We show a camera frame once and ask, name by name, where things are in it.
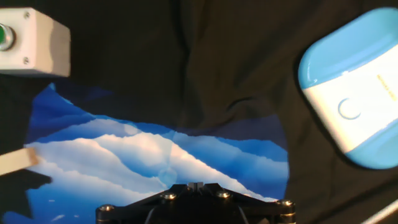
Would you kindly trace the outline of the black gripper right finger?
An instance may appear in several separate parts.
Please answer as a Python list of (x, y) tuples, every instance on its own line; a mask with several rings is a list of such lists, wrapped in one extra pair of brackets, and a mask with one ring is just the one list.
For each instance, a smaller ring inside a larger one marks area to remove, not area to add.
[(266, 202), (241, 194), (219, 184), (198, 184), (198, 192), (204, 202), (199, 211), (207, 217), (206, 223), (295, 223), (295, 203), (280, 199)]

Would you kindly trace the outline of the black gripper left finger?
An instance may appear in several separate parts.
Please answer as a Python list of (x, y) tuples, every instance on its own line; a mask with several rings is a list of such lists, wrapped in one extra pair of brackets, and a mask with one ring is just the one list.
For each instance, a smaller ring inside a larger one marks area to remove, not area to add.
[(171, 205), (172, 202), (181, 198), (184, 193), (192, 193), (194, 190), (194, 182), (188, 184), (174, 184), (168, 190), (126, 206), (115, 206), (111, 204), (100, 205), (95, 210), (95, 223), (113, 224), (127, 223), (128, 221), (139, 223), (145, 220), (156, 207)]

